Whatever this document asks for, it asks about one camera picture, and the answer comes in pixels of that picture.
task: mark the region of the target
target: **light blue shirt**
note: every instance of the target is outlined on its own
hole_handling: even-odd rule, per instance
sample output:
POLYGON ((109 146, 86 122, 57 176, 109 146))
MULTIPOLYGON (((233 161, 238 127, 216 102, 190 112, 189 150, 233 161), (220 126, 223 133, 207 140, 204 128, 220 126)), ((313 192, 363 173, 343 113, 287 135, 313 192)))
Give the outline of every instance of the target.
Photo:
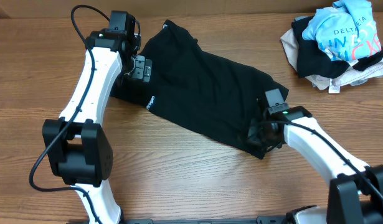
POLYGON ((340 0, 317 9, 302 38, 316 40, 332 61, 352 62, 381 51, 371 2, 366 0, 340 0))

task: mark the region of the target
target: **black wire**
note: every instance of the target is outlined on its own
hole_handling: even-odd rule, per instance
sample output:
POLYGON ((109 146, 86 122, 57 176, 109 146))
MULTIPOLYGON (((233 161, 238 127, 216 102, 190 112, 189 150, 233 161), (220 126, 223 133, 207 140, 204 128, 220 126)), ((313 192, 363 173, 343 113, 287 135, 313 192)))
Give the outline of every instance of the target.
POLYGON ((382 201, 383 201, 383 195, 378 191, 378 189, 371 183, 371 181, 369 179, 367 179, 367 177, 365 177, 360 171, 358 168, 356 168, 351 162, 349 159, 347 159, 334 145, 332 145, 330 143, 329 140, 327 140, 324 136, 322 136, 319 132, 317 132, 316 130, 313 130, 311 128, 308 128, 306 126, 303 126, 301 124, 297 124, 297 123, 294 123, 294 122, 289 122, 289 121, 262 121, 262 122, 259 122, 257 125, 263 125, 263 124, 285 124, 285 125, 292 125, 292 126, 296 126, 296 127, 299 127, 299 128, 302 128, 302 129, 305 129, 313 134, 315 134, 317 137, 319 137, 321 140, 323 140, 354 172, 356 172, 356 174, 358 176, 360 176, 360 178, 367 184, 367 186, 370 188, 370 190, 372 190, 372 192, 378 196, 382 201))
POLYGON ((137 21, 137 19, 135 19, 135 22, 136 22, 136 24, 137 24, 137 28, 138 28, 138 32, 137 32, 137 35, 138 36, 140 36, 140 23, 139 23, 139 21, 137 21))
POLYGON ((99 224, 102 224, 101 220, 99 219, 99 217, 97 216, 96 214, 96 211, 94 209, 94 206, 93 206, 93 202, 88 194, 88 192, 80 187, 59 187, 59 188, 51 188, 51 189, 45 189, 45 188, 42 188, 42 187, 38 187, 36 186, 36 184, 34 183, 34 175, 35 175, 35 171, 36 169, 38 168, 39 164, 42 162, 43 158, 47 155, 47 153, 52 149, 53 145, 58 141, 58 140, 61 140, 61 138, 63 137, 63 135, 67 132, 69 126, 73 123, 74 119, 77 117, 78 113, 81 111, 81 107, 82 107, 82 104, 83 102, 85 101, 85 98, 87 96, 87 93, 90 89, 90 85, 92 84, 92 81, 93 81, 93 76, 94 76, 94 72, 95 72, 95 59, 94 59, 94 56, 93 56, 93 53, 92 53, 92 50, 90 49, 90 47, 87 46, 86 44, 86 40, 85 38, 83 37, 82 33, 80 32, 78 26, 76 25, 75 23, 75 18, 74 18, 74 14, 75 14, 75 11, 78 9, 78 8, 88 8, 88 9, 93 9, 94 11, 97 11, 98 13, 100 13, 102 16, 105 17, 105 19, 107 19, 108 21, 110 20, 110 18, 108 18, 108 16, 106 16, 103 12, 101 12, 100 10, 94 8, 94 7, 91 7, 91 6, 86 6, 86 5, 78 5, 78 6, 75 6, 72 11, 71 11, 71 21, 72 21, 72 25, 73 25, 73 28, 75 28, 75 30, 77 31, 79 37, 81 38, 82 42, 85 44, 86 46, 86 49, 88 50, 89 54, 90 54, 90 59, 92 60, 92 69, 90 71, 90 77, 89 77, 89 81, 87 83, 87 86, 86 86, 86 89, 85 91, 83 92, 83 95, 79 101, 79 104, 78 106, 76 107, 75 109, 75 112, 73 113, 72 117, 69 119, 69 121, 67 122, 67 124, 61 129, 61 131, 58 133, 58 135, 56 135, 56 137, 54 137, 53 141, 46 147, 46 149, 44 150, 44 152, 39 156, 39 158, 36 160, 34 166, 32 167, 31 169, 31 173, 29 174, 29 184, 31 185, 32 188, 38 190, 38 191, 41 191, 41 192, 57 192, 57 191, 63 191, 63 190, 77 190, 79 192, 82 192, 83 193, 83 196, 86 197, 88 203, 89 203, 89 206, 90 206, 90 210, 92 211, 92 214, 94 216, 94 219, 95 219, 95 222, 98 222, 99 224))
MULTIPOLYGON (((137 38, 141 38, 141 37, 140 37, 140 23, 139 23, 139 21, 137 21, 137 19, 135 19, 135 22, 136 22, 136 24, 137 24, 137 28, 138 28, 137 38)), ((137 46, 135 47, 135 50, 140 50, 140 46, 137 45, 137 46)))

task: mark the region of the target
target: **clothing tag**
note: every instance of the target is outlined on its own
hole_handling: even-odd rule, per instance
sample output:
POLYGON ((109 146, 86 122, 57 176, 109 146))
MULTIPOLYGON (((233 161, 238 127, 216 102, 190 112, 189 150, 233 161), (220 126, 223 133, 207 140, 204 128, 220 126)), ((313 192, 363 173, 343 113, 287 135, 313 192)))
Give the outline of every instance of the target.
POLYGON ((328 93, 339 93, 341 91, 340 86, 333 85, 333 80, 329 79, 328 93))
POLYGON ((357 64, 359 61, 358 60, 353 60, 351 62, 348 62, 350 66, 353 66, 355 64, 357 64))

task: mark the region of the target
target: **wood grain surface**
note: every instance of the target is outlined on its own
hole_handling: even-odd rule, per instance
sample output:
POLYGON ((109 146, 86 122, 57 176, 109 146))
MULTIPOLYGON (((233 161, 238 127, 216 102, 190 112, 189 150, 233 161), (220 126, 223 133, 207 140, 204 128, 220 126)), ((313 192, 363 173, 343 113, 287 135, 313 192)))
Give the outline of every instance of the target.
MULTIPOLYGON (((140 16, 200 16, 241 13, 316 12, 333 0, 0 0, 0 18, 64 18, 78 4, 94 6, 106 14, 128 11, 140 16)), ((383 12, 383 0, 371 1, 372 10, 383 12)), ((79 10, 78 16, 98 16, 79 10)))
MULTIPOLYGON (((280 36, 301 14, 140 17, 143 44, 165 19, 186 28, 201 48, 270 74, 290 89, 345 149, 372 166, 383 164, 383 78, 341 93, 312 88, 288 64, 280 36)), ((383 46, 383 12, 375 13, 383 46)), ((87 35, 107 27, 78 19, 87 35)), ((65 223, 87 214, 75 192, 40 193, 28 184, 44 150, 42 125, 65 108, 78 82, 85 49, 70 19, 0 19, 0 223, 65 223)), ((103 124, 114 150, 110 183, 126 218, 252 218, 326 206, 319 174, 288 146, 259 160, 110 98, 103 124)), ((63 186, 47 159, 35 182, 63 186)))

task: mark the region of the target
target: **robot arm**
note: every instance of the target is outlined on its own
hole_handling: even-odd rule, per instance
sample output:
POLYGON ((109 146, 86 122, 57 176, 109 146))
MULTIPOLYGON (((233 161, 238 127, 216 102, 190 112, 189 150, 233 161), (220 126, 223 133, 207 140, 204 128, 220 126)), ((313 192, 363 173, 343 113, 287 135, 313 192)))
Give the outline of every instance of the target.
MULTIPOLYGON (((93 123, 103 126, 103 117, 106 103, 112 86, 122 71, 122 60, 119 52, 113 52, 106 47, 94 47, 92 49, 95 58, 95 73, 92 84, 74 122, 84 123, 91 119, 93 123)), ((60 118, 68 121, 75 112, 76 107, 86 89, 90 78, 92 63, 90 54, 86 51, 86 60, 78 85, 67 107, 61 112, 60 118)))
MULTIPOLYGON (((343 149, 336 141, 327 135, 323 129, 321 129, 317 120, 313 117, 308 118, 304 116, 302 118, 294 119, 292 122, 316 130, 329 140, 343 156, 349 159, 359 171, 366 171, 366 167, 369 165, 343 149)), ((328 186, 329 182, 332 179, 337 178, 339 174, 355 174, 355 172, 345 164, 345 162, 323 140, 305 129, 292 125, 284 125, 284 139, 290 147, 296 149, 313 166, 313 168, 320 173, 328 186)))

